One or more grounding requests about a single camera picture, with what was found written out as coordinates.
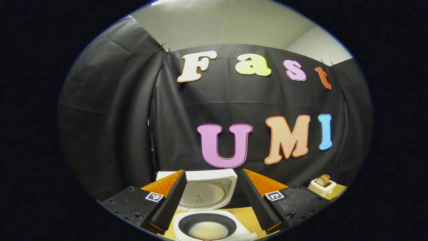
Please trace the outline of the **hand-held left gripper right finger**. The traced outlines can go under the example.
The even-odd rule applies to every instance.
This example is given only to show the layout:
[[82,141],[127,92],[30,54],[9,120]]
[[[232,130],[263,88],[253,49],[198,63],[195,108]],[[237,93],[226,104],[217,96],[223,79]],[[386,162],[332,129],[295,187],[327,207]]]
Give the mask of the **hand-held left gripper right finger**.
[[303,185],[291,187],[243,168],[240,183],[267,234],[295,226],[330,204],[330,200]]

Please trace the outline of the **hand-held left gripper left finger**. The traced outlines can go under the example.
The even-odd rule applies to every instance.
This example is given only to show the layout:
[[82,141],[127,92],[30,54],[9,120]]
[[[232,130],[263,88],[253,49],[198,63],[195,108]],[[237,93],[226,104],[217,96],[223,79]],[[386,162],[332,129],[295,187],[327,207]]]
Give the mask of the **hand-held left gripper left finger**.
[[163,235],[170,227],[186,185],[186,172],[180,170],[141,188],[127,187],[102,205],[136,226]]

